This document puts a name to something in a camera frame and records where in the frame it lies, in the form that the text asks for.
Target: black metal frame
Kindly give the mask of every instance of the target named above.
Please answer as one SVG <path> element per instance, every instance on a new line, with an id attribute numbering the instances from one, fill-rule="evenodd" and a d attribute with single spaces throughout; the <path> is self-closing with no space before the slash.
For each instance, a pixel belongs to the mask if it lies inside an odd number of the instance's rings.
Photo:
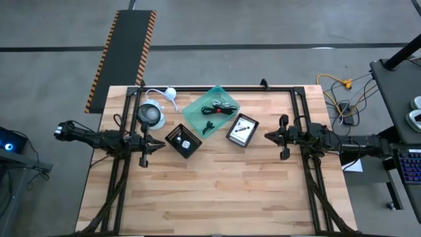
<path id="1" fill-rule="evenodd" d="M 178 92 L 207 92 L 212 88 L 212 86 L 200 86 L 200 87 L 188 87 L 188 86 L 174 86 Z M 269 87 L 266 80 L 263 79 L 260 83 L 260 86 L 222 86 L 227 92 L 286 92 L 289 93 L 291 96 L 291 102 L 293 107 L 293 114 L 295 118 L 304 118 L 305 124 L 308 126 L 310 124 L 310 113 L 309 108 L 307 105 L 307 99 L 305 95 L 305 89 L 304 87 Z M 166 87 L 164 86 L 145 86 L 144 83 L 140 87 L 128 87 L 126 91 L 126 99 L 124 102 L 124 108 L 122 112 L 122 126 L 120 128 L 121 134 L 124 133 L 124 129 L 126 127 L 126 121 L 128 118 L 128 109 L 130 105 L 130 100 L 133 95 L 136 96 L 134 109 L 137 109 L 140 103 L 140 96 L 141 93 L 148 89 L 156 89 L 159 91 L 165 91 Z M 299 106 L 298 106 L 298 100 L 297 97 L 300 98 L 301 104 L 303 107 L 304 115 L 300 115 L 299 112 Z M 133 112 L 132 117 L 132 123 L 130 125 L 130 133 L 135 133 L 136 129 L 136 113 Z M 303 131 L 303 127 L 301 126 L 301 121 L 297 119 L 297 125 L 301 131 Z M 321 230 L 320 227 L 320 219 L 317 212 L 317 204 L 316 199 L 314 196 L 314 192 L 309 187 L 309 183 L 307 181 L 308 178 L 313 179 L 312 174 L 310 172 L 309 167 L 309 158 L 306 155 L 303 155 L 303 152 L 301 153 L 301 158 L 303 161 L 303 167 L 304 167 L 304 174 L 306 176 L 306 185 L 307 185 L 307 191 L 309 195 L 309 204 L 310 204 L 310 211 L 312 215 L 312 222 L 314 226 L 315 233 L 318 233 Z M 123 158 L 124 164 L 123 164 L 123 171 L 120 177 L 120 180 L 116 183 L 117 179 L 117 171 L 119 167 L 120 160 L 114 159 L 111 169 L 111 175 L 110 175 L 110 182 L 109 182 L 109 188 L 107 191 L 107 199 L 102 206 L 101 210 L 98 212 L 98 214 L 93 219 L 93 224 L 86 227 L 83 231 L 77 232 L 78 236 L 118 236 L 118 233 L 120 231 L 120 223 L 122 218 L 122 211 L 124 207 L 124 194 L 126 192 L 126 183 L 128 180 L 128 171 L 130 167 L 130 160 L 131 160 L 131 153 L 128 154 Z M 327 199 L 326 196 L 326 189 L 324 187 L 324 181 L 323 181 L 323 175 L 322 170 L 320 166 L 315 167 L 316 171 L 316 181 L 318 184 L 318 187 L 320 188 L 320 191 L 323 193 L 324 197 Z M 118 196 L 118 204 L 116 207 L 116 215 L 114 219 L 114 226 L 112 231 L 109 231 L 109 211 L 111 209 L 112 203 L 115 201 L 116 197 Z M 326 221 L 326 228 L 328 232 L 333 232 L 333 224 L 332 220 L 327 214 L 326 209 L 324 209 L 324 218 Z M 96 228 L 101 223 L 101 229 L 100 232 L 95 232 Z"/>

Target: white cable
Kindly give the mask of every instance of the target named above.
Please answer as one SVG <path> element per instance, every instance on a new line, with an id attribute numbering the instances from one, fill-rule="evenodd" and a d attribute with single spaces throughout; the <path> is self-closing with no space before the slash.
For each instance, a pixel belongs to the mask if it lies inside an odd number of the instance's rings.
<path id="1" fill-rule="evenodd" d="M 176 102 L 174 101 L 174 99 L 172 99 L 171 97 L 167 96 L 165 93 L 160 92 L 159 90 L 156 90 L 156 89 L 149 89 L 149 90 L 147 90 L 147 91 L 146 91 L 146 93 L 145 93 L 145 97 L 146 97 L 147 99 L 149 99 L 149 97 L 147 97 L 147 93 L 148 93 L 148 92 L 150 92 L 150 91 L 158 92 L 158 93 L 160 93 L 161 95 L 163 95 L 163 96 L 165 97 L 165 99 L 167 99 L 167 100 L 169 100 L 169 101 L 171 101 L 171 102 L 172 102 L 172 104 L 174 105 L 174 110 L 175 110 L 175 111 L 178 111 L 178 106 L 177 106 Z"/>

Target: black rubber mat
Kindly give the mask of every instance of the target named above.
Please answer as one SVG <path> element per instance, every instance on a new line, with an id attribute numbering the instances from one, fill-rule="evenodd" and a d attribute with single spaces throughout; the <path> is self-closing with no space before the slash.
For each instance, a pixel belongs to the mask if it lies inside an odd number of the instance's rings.
<path id="1" fill-rule="evenodd" d="M 152 40 L 155 11 L 117 11 L 85 113 L 102 113 L 110 86 L 140 85 Z"/>

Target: green translucent tray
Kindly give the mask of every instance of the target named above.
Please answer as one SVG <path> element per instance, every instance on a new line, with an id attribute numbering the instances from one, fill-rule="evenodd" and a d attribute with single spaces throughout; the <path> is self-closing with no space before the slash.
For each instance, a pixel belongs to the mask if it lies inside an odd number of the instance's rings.
<path id="1" fill-rule="evenodd" d="M 238 110 L 231 115 L 226 115 L 223 113 L 216 113 L 212 115 L 203 115 L 201 109 L 203 106 L 208 106 L 212 108 L 212 102 L 218 100 L 222 103 L 230 103 L 238 108 Z M 199 99 L 196 99 L 192 104 L 183 109 L 182 113 L 184 118 L 188 121 L 192 127 L 197 131 L 197 133 L 203 138 L 209 137 L 212 133 L 218 130 L 222 125 L 232 119 L 235 114 L 239 111 L 239 104 L 237 101 L 232 99 L 228 93 L 222 87 L 215 86 L 202 95 Z M 212 130 L 208 130 L 205 135 L 203 135 L 203 129 L 206 128 L 207 121 L 213 123 Z"/>

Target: keyboard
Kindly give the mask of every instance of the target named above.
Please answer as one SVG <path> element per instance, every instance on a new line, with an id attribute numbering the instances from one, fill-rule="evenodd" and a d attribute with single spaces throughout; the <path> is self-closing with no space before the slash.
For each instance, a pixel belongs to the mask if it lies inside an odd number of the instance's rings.
<path id="1" fill-rule="evenodd" d="M 421 184 L 421 150 L 398 152 L 405 184 Z"/>

